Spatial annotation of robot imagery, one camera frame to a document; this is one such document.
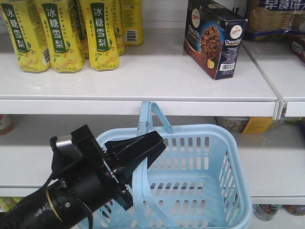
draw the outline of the product package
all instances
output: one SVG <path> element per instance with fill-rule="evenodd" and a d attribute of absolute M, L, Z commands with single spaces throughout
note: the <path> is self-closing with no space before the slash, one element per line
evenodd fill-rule
<path fill-rule="evenodd" d="M 261 221 L 271 221 L 281 208 L 280 204 L 255 204 L 254 214 Z"/>
<path fill-rule="evenodd" d="M 305 35 L 305 0 L 248 0 L 246 38 L 268 41 L 275 34 Z"/>
<path fill-rule="evenodd" d="M 297 57 L 305 63 L 305 38 L 291 36 L 289 44 L 295 55 L 297 55 Z"/>
<path fill-rule="evenodd" d="M 285 209 L 294 216 L 305 215 L 305 205 L 284 205 Z"/>
<path fill-rule="evenodd" d="M 141 45 L 144 40 L 142 1 L 120 0 L 125 45 Z"/>
<path fill-rule="evenodd" d="M 302 122 L 300 123 L 299 127 L 305 140 L 305 117 L 302 118 Z"/>
<path fill-rule="evenodd" d="M 189 0 L 183 47 L 213 79 L 233 77 L 246 23 L 212 0 Z"/>
<path fill-rule="evenodd" d="M 81 47 L 84 52 L 85 58 L 89 59 L 89 46 L 86 32 L 86 23 L 84 15 L 82 13 L 80 0 L 73 0 L 73 10 L 78 36 L 81 40 Z"/>
<path fill-rule="evenodd" d="M 91 68 L 107 71 L 119 67 L 112 0 L 81 0 L 81 8 L 86 21 Z"/>
<path fill-rule="evenodd" d="M 215 117 L 216 124 L 230 132 L 243 134 L 262 134 L 266 131 L 284 125 L 300 125 L 301 117 L 281 117 L 280 120 L 273 120 L 272 117 Z"/>
<path fill-rule="evenodd" d="M 0 135 L 7 134 L 14 128 L 9 114 L 0 114 Z"/>
<path fill-rule="evenodd" d="M 119 56 L 124 54 L 124 40 L 123 40 L 123 24 L 121 16 L 121 4 L 119 0 L 112 0 L 113 12 L 113 26 L 115 32 L 116 46 L 118 48 Z"/>
<path fill-rule="evenodd" d="M 0 197 L 0 212 L 8 212 L 21 200 L 22 197 Z"/>
<path fill-rule="evenodd" d="M 72 0 L 35 0 L 50 51 L 51 64 L 59 73 L 75 73 L 85 64 Z"/>
<path fill-rule="evenodd" d="M 0 0 L 20 68 L 41 73 L 51 66 L 48 45 L 33 0 Z"/>

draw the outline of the white shelf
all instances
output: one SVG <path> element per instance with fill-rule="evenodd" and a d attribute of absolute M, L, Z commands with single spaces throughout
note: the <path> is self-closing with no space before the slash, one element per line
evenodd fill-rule
<path fill-rule="evenodd" d="M 166 115 L 274 116 L 277 97 L 243 48 L 235 75 L 212 80 L 183 52 L 184 29 L 146 29 L 118 69 L 75 74 L 23 73 L 7 34 L 0 35 L 0 114 L 137 115 L 141 100 Z"/>
<path fill-rule="evenodd" d="M 213 117 L 168 116 L 172 125 L 212 123 Z M 1 136 L 0 196 L 25 196 L 51 173 L 52 136 L 88 124 L 95 136 L 136 127 L 137 115 L 13 115 L 15 128 Z M 305 204 L 305 141 L 295 126 L 263 135 L 235 134 L 254 203 Z"/>
<path fill-rule="evenodd" d="M 305 205 L 305 140 L 297 126 L 234 137 L 253 203 Z"/>
<path fill-rule="evenodd" d="M 243 42 L 266 81 L 283 103 L 286 117 L 305 116 L 305 64 L 287 42 Z"/>
<path fill-rule="evenodd" d="M 259 220 L 254 214 L 247 229 L 300 229 L 305 224 L 305 216 L 293 216 L 284 208 L 279 209 L 269 222 Z"/>

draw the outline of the light blue basket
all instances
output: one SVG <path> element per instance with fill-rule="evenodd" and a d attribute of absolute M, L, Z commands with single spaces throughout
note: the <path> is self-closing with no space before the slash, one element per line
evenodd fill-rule
<path fill-rule="evenodd" d="M 164 126 L 153 127 L 152 110 Z M 147 170 L 145 160 L 133 173 L 134 206 L 115 201 L 94 212 L 101 228 L 245 229 L 252 203 L 233 136 L 217 125 L 170 126 L 154 102 L 143 102 L 138 128 L 113 129 L 97 137 L 122 140 L 156 130 L 165 151 Z M 87 229 L 88 222 L 78 224 Z"/>

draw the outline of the cookie box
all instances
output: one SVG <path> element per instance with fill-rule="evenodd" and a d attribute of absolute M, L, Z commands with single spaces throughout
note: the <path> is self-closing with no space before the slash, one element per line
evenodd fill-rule
<path fill-rule="evenodd" d="M 213 79 L 233 77 L 246 23 L 212 0 L 189 0 L 183 47 Z"/>

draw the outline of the black cable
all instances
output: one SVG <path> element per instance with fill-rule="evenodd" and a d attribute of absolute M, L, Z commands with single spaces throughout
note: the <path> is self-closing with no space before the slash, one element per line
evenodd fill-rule
<path fill-rule="evenodd" d="M 87 219 L 88 219 L 88 223 L 89 223 L 89 229 L 92 229 L 93 228 L 93 216 L 92 216 L 92 211 L 91 209 L 84 203 L 82 202 L 80 199 L 78 199 L 77 197 L 75 196 L 72 196 L 72 195 L 69 195 L 67 193 L 64 193 L 64 192 L 61 192 L 59 191 L 58 189 L 57 190 L 54 190 L 54 192 L 60 194 L 61 196 L 63 197 L 70 197 L 72 199 L 74 199 L 76 201 L 76 203 L 83 209 L 83 211 L 85 212 L 86 216 L 87 216 Z"/>

